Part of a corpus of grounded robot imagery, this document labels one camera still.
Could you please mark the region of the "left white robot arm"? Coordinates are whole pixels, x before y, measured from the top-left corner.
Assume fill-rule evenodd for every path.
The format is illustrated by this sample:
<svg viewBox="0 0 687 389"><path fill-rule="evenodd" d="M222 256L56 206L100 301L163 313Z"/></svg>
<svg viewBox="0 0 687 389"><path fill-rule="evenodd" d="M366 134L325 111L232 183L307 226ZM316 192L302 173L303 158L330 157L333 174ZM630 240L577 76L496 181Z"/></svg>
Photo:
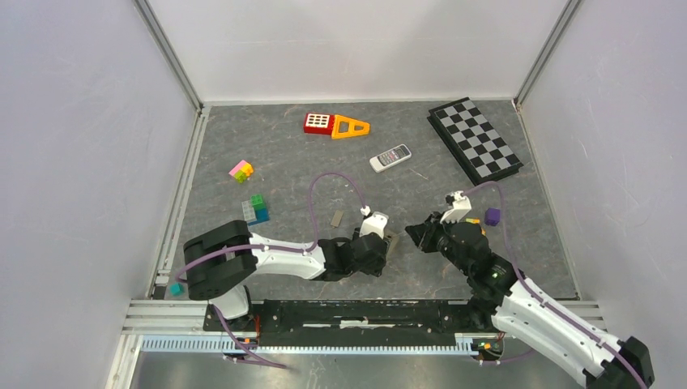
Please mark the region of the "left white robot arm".
<svg viewBox="0 0 687 389"><path fill-rule="evenodd" d="M282 275L336 282L356 273L379 277L386 266L390 241L384 226L371 217L352 237L286 242L253 233L244 220L233 220L189 240L185 265L175 275L186 284L192 301L219 308L235 330L254 321L254 308L244 282L250 276Z"/></svg>

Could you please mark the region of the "beige battery cover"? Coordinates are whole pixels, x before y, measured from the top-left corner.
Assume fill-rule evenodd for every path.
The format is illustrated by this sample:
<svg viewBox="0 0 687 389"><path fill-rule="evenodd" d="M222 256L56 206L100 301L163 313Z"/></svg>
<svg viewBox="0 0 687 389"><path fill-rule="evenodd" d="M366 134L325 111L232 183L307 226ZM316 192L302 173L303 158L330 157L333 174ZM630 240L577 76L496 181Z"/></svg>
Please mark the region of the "beige battery cover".
<svg viewBox="0 0 687 389"><path fill-rule="evenodd" d="M331 218L331 227L332 228L338 228L341 224L341 220L343 219L344 212L342 210L336 210L334 215Z"/></svg>

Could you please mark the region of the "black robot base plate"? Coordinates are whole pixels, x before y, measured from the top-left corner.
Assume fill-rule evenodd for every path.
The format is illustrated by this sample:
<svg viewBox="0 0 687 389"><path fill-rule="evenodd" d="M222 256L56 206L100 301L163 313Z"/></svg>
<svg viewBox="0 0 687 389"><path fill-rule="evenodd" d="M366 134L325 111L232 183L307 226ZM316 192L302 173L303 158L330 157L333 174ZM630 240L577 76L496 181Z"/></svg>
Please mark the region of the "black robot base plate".
<svg viewBox="0 0 687 389"><path fill-rule="evenodd" d="M227 324L260 346L445 346L457 334L505 335L476 304L444 299L255 301Z"/></svg>

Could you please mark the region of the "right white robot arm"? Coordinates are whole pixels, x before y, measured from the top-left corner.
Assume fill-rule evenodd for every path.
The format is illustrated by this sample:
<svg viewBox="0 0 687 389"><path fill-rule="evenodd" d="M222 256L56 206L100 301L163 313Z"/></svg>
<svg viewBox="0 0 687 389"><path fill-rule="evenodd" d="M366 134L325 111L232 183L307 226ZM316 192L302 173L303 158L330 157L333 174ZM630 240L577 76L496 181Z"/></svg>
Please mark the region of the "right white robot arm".
<svg viewBox="0 0 687 389"><path fill-rule="evenodd" d="M491 250L478 224L442 223L434 212L405 231L424 253L439 253L467 278L469 323L520 339L585 388L648 388L655 373L648 347L589 323L549 297Z"/></svg>

